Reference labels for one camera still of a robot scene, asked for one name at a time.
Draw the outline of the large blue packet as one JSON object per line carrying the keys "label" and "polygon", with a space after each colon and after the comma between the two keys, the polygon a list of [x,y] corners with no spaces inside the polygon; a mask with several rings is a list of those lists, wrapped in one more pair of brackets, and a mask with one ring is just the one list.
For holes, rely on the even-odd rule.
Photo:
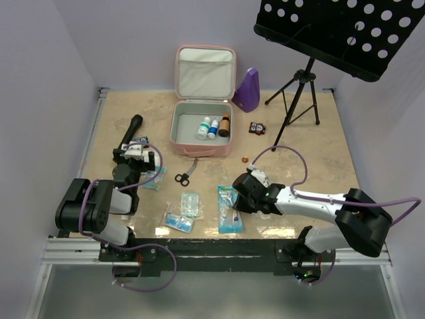
{"label": "large blue packet", "polygon": [[238,198],[231,186],[218,186],[218,231],[219,233],[241,233],[244,230],[242,217],[234,208]]}

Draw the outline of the brown medicine bottle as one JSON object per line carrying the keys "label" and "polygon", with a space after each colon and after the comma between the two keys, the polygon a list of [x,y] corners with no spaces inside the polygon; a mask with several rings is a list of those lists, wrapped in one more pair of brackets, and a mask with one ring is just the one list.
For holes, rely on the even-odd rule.
{"label": "brown medicine bottle", "polygon": [[230,135],[230,116],[228,114],[224,114],[220,121],[218,135],[224,138]]}

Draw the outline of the white blue small bottle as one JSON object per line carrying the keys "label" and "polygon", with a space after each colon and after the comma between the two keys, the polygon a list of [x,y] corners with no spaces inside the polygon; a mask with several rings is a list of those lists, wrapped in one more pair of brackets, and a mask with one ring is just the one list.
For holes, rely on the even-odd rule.
{"label": "white blue small bottle", "polygon": [[212,120],[210,128],[207,133],[207,137],[209,139],[213,140],[216,138],[219,124],[220,124],[220,120],[218,118],[215,118],[214,120]]}

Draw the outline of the white green bottle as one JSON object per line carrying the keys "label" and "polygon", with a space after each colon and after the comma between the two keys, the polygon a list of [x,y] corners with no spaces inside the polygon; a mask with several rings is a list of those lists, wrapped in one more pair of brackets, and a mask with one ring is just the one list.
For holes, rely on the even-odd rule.
{"label": "white green bottle", "polygon": [[205,140],[207,138],[210,126],[211,126],[211,118],[208,116],[204,117],[195,135],[196,138],[199,140]]}

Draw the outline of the pink medicine kit case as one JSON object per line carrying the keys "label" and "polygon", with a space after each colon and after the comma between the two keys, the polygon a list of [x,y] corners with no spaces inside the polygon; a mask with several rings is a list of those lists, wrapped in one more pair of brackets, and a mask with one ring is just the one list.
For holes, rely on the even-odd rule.
{"label": "pink medicine kit case", "polygon": [[[175,57],[176,103],[170,127],[174,154],[196,157],[224,157],[232,149],[233,108],[229,100],[236,84],[236,53],[227,47],[183,46]],[[230,135],[199,140],[196,133],[203,118],[211,121],[230,116]]]}

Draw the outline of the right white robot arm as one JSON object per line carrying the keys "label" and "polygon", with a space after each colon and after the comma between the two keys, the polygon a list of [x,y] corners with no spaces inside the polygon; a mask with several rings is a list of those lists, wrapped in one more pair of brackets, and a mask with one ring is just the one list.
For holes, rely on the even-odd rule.
{"label": "right white robot arm", "polygon": [[311,261],[327,250],[349,247],[376,258],[392,225],[383,205],[360,189],[351,188],[346,194],[312,193],[269,183],[252,173],[243,173],[232,186],[238,193],[234,208],[239,212],[301,215],[330,224],[301,232],[296,254],[303,261]]}

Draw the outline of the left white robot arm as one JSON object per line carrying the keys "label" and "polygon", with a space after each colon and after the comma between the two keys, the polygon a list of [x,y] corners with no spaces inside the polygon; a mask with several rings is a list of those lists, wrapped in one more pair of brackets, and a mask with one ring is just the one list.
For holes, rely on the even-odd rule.
{"label": "left white robot arm", "polygon": [[125,144],[113,155],[113,179],[73,179],[56,210],[55,224],[62,231],[113,244],[115,254],[130,261],[137,254],[137,244],[129,239],[130,229],[110,215],[137,211],[141,175],[152,172],[156,177],[163,160],[157,149],[147,150],[139,143]]}

